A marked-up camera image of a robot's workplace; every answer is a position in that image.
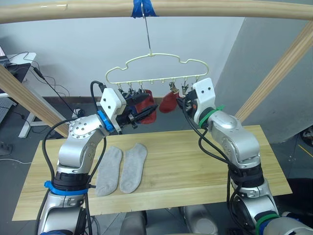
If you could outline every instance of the white wall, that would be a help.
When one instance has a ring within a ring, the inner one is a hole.
[[[177,54],[183,60],[204,60],[215,84],[243,22],[243,18],[230,17],[149,17],[147,20],[153,52]],[[123,67],[127,60],[149,52],[144,20],[131,17],[1,24],[0,44],[8,54],[36,52],[43,74],[55,77],[57,83],[69,89],[71,96],[90,96],[92,80],[106,82],[107,70]],[[130,68],[113,73],[112,81],[203,72],[201,66],[183,66],[168,58],[144,59],[134,62]],[[35,79],[30,82],[41,95],[55,95],[47,85]],[[144,88],[152,90],[154,96],[169,92],[168,82],[146,83]]]

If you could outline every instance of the white cable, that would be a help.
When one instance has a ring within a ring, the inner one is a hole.
[[[15,159],[10,159],[10,158],[3,158],[3,159],[0,159],[0,161],[3,161],[3,160],[8,160],[8,161],[15,161],[15,162],[18,162],[18,163],[21,163],[21,164],[31,164],[31,163],[23,163],[19,160],[15,160]]]

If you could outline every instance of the gray sock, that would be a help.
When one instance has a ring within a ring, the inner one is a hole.
[[[139,186],[147,153],[146,147],[139,143],[136,143],[132,149],[125,151],[125,161],[119,186],[122,192],[131,193]]]
[[[114,146],[105,152],[98,167],[95,190],[98,197],[109,195],[116,190],[122,154],[122,150]]]

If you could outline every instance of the red sock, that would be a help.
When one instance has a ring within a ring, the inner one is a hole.
[[[153,97],[152,97],[152,92],[150,90],[145,90],[145,92],[149,94],[149,97],[136,105],[136,110],[138,113],[140,113],[144,108],[155,104],[155,101],[153,100]],[[156,118],[157,118],[157,112],[154,111],[149,116],[147,116],[145,119],[141,120],[140,123],[141,124],[150,124],[150,123],[154,122],[156,120]]]
[[[173,92],[169,92],[160,103],[160,111],[166,114],[175,110],[177,106],[176,98],[178,98],[178,96],[179,93],[174,94]]]

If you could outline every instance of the green cable tie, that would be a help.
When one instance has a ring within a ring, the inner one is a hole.
[[[221,110],[223,110],[224,107],[225,107],[225,105],[221,105],[221,106],[217,107],[216,109],[211,110],[210,112],[208,112],[208,114],[205,115],[204,118],[202,118],[201,121],[199,122],[200,128],[202,127],[202,124],[203,124],[212,114],[214,114],[216,111],[221,111]]]
[[[260,225],[261,225],[263,222],[265,222],[265,221],[267,221],[267,220],[269,220],[269,219],[273,219],[273,218],[279,218],[279,215],[277,215],[277,214],[267,214],[267,215],[262,216],[262,217],[258,220],[258,222],[256,223],[256,225],[255,225],[255,233],[256,233],[256,235],[259,235],[259,233],[260,233]]]

